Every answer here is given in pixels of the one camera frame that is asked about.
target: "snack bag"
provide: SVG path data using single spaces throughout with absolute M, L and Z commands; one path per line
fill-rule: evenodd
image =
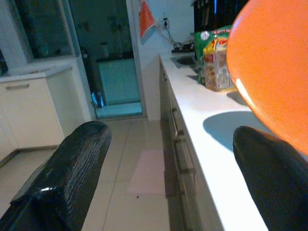
M 229 72 L 227 68 L 224 68 L 224 66 L 227 66 L 226 64 L 226 50 L 227 42 L 229 38 L 229 33 L 231 31 L 231 26 L 224 26 L 219 29 L 216 29 L 214 31 L 203 31 L 195 33 L 195 51 L 198 61 L 198 83 L 204 84 L 206 86 L 206 77 L 208 78 L 208 84 L 214 83 L 213 82 L 213 76 L 216 73 L 223 74 L 227 71 L 226 75 L 229 76 Z M 209 88 L 212 90 L 219 90 L 223 89 L 224 87 L 221 87 L 221 83 L 218 84 L 218 89 L 211 87 L 213 85 L 209 85 Z

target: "food package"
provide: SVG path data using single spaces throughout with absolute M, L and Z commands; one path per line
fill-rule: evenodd
M 226 62 L 230 31 L 231 26 L 224 26 L 214 31 L 195 33 L 198 82 L 214 91 L 233 87 Z

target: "orange balloon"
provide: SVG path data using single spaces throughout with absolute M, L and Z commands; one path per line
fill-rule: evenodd
M 256 116 L 308 155 L 308 0 L 250 0 L 233 24 L 227 64 Z

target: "drawer handle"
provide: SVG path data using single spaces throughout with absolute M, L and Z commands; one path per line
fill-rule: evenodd
M 8 86 L 6 90 L 19 90 L 19 89 L 27 89 L 30 87 L 30 84 L 16 85 L 16 86 Z
M 166 78 L 166 74 L 163 73 L 163 81 L 166 82 L 167 81 L 167 78 Z
M 174 129 L 174 136 L 175 137 L 178 137 L 179 135 L 183 135 L 184 132 L 181 130 L 179 131 L 178 130 L 178 125 L 177 123 L 175 122 L 175 117 L 174 117 L 174 112 L 176 112 L 177 109 L 176 108 L 171 108 L 170 109 L 170 112 L 171 112 L 171 120 L 172 120 L 172 123 L 173 123 L 173 129 Z

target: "glass door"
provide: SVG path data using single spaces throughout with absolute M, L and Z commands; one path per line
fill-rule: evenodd
M 126 0 L 69 0 L 98 119 L 142 115 Z

